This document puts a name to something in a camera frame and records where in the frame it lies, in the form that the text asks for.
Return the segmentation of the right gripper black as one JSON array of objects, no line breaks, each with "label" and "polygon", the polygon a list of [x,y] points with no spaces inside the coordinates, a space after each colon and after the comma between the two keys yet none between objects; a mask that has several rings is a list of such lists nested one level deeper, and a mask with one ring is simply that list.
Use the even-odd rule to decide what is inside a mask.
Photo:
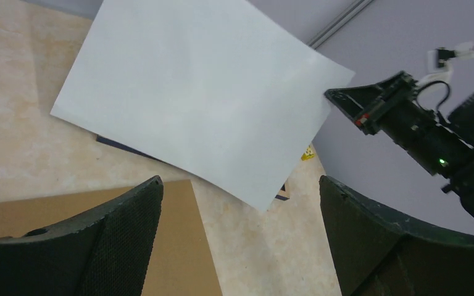
[{"label": "right gripper black", "polygon": [[445,117],[439,107],[419,106],[424,90],[401,72],[324,96],[363,133],[384,132],[429,174],[447,179],[443,192],[457,194],[474,218],[474,93]]}]

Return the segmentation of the wooden picture frame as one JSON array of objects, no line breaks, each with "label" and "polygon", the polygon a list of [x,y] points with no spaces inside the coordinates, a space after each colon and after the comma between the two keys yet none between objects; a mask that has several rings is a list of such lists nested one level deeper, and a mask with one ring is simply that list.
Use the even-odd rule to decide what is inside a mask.
[{"label": "wooden picture frame", "polygon": [[[140,155],[142,157],[146,157],[146,158],[149,158],[149,159],[152,159],[152,160],[157,160],[157,161],[161,162],[161,160],[159,160],[158,158],[152,157],[148,154],[145,154],[145,153],[140,152],[136,149],[133,149],[133,148],[128,147],[124,144],[121,144],[119,142],[113,141],[111,139],[105,138],[105,137],[100,136],[100,135],[96,136],[96,141],[101,143],[101,144],[105,144],[107,146],[111,146],[111,147],[114,147],[114,148],[117,148],[117,149],[120,149],[120,150],[130,152],[132,154]],[[287,200],[290,199],[289,190],[288,190],[288,182],[287,181],[285,181],[283,183],[281,189],[279,190],[279,192],[277,193],[275,198],[278,199],[278,200],[282,200],[282,201],[287,201]]]}]

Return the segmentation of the beach landscape photo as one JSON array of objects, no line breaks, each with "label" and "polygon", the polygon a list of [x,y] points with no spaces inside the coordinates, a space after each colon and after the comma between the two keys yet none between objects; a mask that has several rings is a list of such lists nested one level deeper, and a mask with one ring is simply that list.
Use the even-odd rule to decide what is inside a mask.
[{"label": "beach landscape photo", "polygon": [[353,76],[247,1],[104,1],[51,115],[264,212]]}]

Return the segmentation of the brown cardboard backing board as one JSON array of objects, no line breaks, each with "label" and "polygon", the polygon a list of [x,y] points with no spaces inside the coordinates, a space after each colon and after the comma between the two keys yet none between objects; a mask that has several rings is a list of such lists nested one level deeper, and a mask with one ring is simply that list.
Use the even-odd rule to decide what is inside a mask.
[{"label": "brown cardboard backing board", "polygon": [[[190,181],[163,182],[164,197],[140,295],[220,295],[214,261]],[[132,188],[0,202],[0,238],[71,218]]]}]

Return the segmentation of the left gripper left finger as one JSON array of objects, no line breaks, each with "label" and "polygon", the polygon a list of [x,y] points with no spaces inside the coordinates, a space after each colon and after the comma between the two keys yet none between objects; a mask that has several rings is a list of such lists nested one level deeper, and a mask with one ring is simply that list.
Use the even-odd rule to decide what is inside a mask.
[{"label": "left gripper left finger", "polygon": [[163,197],[154,176],[71,218],[0,238],[0,295],[140,295]]}]

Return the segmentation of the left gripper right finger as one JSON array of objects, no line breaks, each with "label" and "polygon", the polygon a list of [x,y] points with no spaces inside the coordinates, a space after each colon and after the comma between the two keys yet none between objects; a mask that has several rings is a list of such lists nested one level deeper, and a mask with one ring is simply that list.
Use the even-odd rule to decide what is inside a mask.
[{"label": "left gripper right finger", "polygon": [[319,186],[343,295],[474,295],[474,235],[416,219],[329,176]]}]

